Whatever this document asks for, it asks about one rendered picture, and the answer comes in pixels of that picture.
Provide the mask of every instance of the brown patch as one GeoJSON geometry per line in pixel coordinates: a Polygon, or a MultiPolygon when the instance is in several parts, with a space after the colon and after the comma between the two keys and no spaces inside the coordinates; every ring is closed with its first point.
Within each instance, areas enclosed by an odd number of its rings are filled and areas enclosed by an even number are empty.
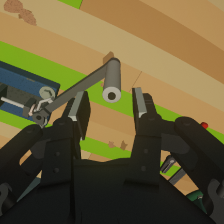
{"type": "Polygon", "coordinates": [[[111,58],[114,58],[113,52],[109,52],[104,58],[103,58],[103,64],[107,63],[111,58]]]}
{"type": "Polygon", "coordinates": [[[34,18],[34,15],[27,9],[22,9],[20,11],[20,15],[23,18],[23,20],[33,26],[36,26],[36,19],[34,18]]]}
{"type": "Polygon", "coordinates": [[[4,3],[4,10],[7,12],[20,13],[23,9],[23,4],[19,0],[7,0],[4,3]]]}
{"type": "Polygon", "coordinates": [[[123,140],[122,143],[121,143],[121,147],[120,147],[120,148],[121,148],[122,150],[125,150],[126,147],[127,147],[127,144],[125,144],[125,143],[124,143],[124,140],[123,140]]]}
{"type": "Polygon", "coordinates": [[[108,146],[109,146],[110,148],[114,148],[114,147],[116,147],[112,141],[109,141],[108,146]]]}

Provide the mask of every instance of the silver shaft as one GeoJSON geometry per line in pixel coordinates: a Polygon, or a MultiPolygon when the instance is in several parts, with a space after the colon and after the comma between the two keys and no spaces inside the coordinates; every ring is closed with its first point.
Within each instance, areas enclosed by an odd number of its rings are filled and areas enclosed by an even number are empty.
{"type": "Polygon", "coordinates": [[[10,103],[10,104],[15,105],[17,107],[20,107],[20,108],[23,108],[24,107],[23,104],[17,103],[17,102],[15,102],[13,100],[9,100],[8,98],[5,98],[5,97],[1,97],[1,100],[4,101],[4,102],[6,102],[6,103],[10,103]]]}

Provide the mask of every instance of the gray cylinder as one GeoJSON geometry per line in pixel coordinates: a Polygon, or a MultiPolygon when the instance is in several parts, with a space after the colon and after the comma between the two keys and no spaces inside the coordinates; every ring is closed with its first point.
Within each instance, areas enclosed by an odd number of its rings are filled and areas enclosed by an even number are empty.
{"type": "Polygon", "coordinates": [[[103,99],[108,103],[116,103],[121,99],[121,64],[117,60],[107,64],[103,99]]]}

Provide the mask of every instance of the red object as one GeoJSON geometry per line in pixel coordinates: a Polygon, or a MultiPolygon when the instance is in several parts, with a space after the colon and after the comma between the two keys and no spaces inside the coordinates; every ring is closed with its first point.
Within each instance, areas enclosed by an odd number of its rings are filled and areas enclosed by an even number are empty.
{"type": "Polygon", "coordinates": [[[208,125],[207,123],[205,123],[205,122],[202,122],[202,123],[201,123],[201,126],[204,127],[204,128],[206,129],[209,125],[208,125]]]}

